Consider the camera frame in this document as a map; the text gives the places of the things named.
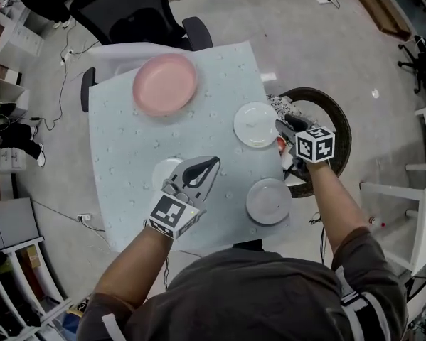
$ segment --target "light blue tablecloth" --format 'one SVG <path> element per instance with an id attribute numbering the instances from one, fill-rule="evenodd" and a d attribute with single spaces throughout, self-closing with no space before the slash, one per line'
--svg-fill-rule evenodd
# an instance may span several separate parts
<path id="1" fill-rule="evenodd" d="M 233 132 L 236 111 L 248 102 L 266 102 L 249 43 L 187 53 L 196 66 L 194 98 L 179 113 L 154 118 L 132 98 L 137 70 L 90 89 L 90 138 L 97 193 L 110 246 L 122 251 L 142 230 L 153 195 L 154 166 L 165 158 L 218 156 L 220 175 L 206 199 L 207 213 L 173 250 L 214 247 L 260 239 L 286 227 L 261 227 L 246 213 L 250 187 L 262 178 L 282 179 L 274 142 L 255 149 Z"/>

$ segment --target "chair armrest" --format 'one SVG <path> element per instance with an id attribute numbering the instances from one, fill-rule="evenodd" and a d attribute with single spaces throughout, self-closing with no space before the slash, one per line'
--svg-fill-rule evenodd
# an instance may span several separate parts
<path id="1" fill-rule="evenodd" d="M 96 69 L 91 67 L 83 73 L 80 101 L 83 112 L 90 110 L 90 87 L 96 84 Z"/>
<path id="2" fill-rule="evenodd" d="M 210 32 L 199 18 L 193 16 L 184 19 L 183 27 L 186 30 L 192 50 L 202 50 L 213 47 Z"/>

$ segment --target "pink plate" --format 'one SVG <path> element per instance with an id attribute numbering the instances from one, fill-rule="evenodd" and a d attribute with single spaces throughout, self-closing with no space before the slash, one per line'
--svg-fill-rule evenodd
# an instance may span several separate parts
<path id="1" fill-rule="evenodd" d="M 148 115 L 173 114 L 192 98 L 197 86 L 196 69 L 181 54 L 163 54 L 139 69 L 132 88 L 134 101 Z"/>

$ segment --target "office chair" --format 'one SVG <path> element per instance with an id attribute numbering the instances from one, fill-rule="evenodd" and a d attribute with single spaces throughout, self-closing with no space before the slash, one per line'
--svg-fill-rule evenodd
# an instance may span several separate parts
<path id="1" fill-rule="evenodd" d="M 70 13 L 102 45 L 150 42 L 184 50 L 213 47 L 208 29 L 196 16 L 184 19 L 183 27 L 178 25 L 169 0 L 73 0 Z M 84 112 L 89 110 L 89 88 L 95 84 L 91 67 L 82 79 Z"/>
<path id="2" fill-rule="evenodd" d="M 405 45 L 398 45 L 398 48 L 404 49 L 409 58 L 412 60 L 411 63 L 398 61 L 398 66 L 413 68 L 415 75 L 417 76 L 417 87 L 413 91 L 417 94 L 421 90 L 421 84 L 423 85 L 423 88 L 426 89 L 426 39 L 420 36 L 415 36 L 415 43 L 420 51 L 417 58 L 413 56 Z"/>

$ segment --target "red object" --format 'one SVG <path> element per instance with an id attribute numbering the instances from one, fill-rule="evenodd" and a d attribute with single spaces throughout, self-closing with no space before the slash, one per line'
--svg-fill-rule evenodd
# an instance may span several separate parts
<path id="1" fill-rule="evenodd" d="M 276 141 L 277 141 L 277 148 L 279 149 L 279 154 L 282 154 L 286 146 L 285 140 L 281 138 L 280 136 L 278 136 L 276 138 Z"/>

